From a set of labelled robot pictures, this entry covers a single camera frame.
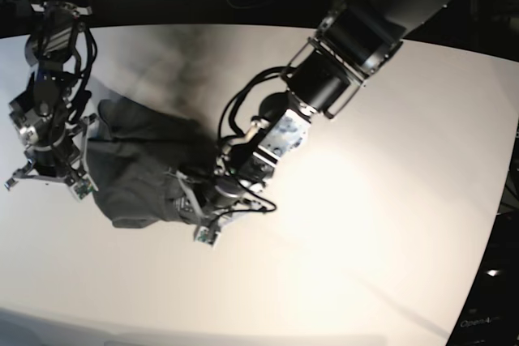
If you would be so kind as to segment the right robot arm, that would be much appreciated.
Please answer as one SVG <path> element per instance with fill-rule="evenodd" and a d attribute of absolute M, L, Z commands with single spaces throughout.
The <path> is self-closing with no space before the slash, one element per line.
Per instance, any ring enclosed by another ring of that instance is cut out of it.
<path fill-rule="evenodd" d="M 84 112 L 98 55 L 88 26 L 92 0 L 32 0 L 31 7 L 40 20 L 24 48 L 27 86 L 9 104 L 26 163 L 5 187 L 25 180 L 56 183 L 84 199 L 97 188 L 87 164 L 88 131 L 97 116 Z"/>

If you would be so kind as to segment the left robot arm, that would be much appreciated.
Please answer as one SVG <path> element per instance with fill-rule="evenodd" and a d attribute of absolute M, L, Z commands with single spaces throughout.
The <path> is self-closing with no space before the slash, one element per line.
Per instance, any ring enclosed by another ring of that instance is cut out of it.
<path fill-rule="evenodd" d="M 210 169 L 180 169 L 176 212 L 217 230 L 249 213 L 271 213 L 261 191 L 280 159 L 299 147 L 315 116 L 334 118 L 400 49 L 404 38 L 451 0 L 341 0 L 285 66 L 254 76 L 224 107 Z"/>

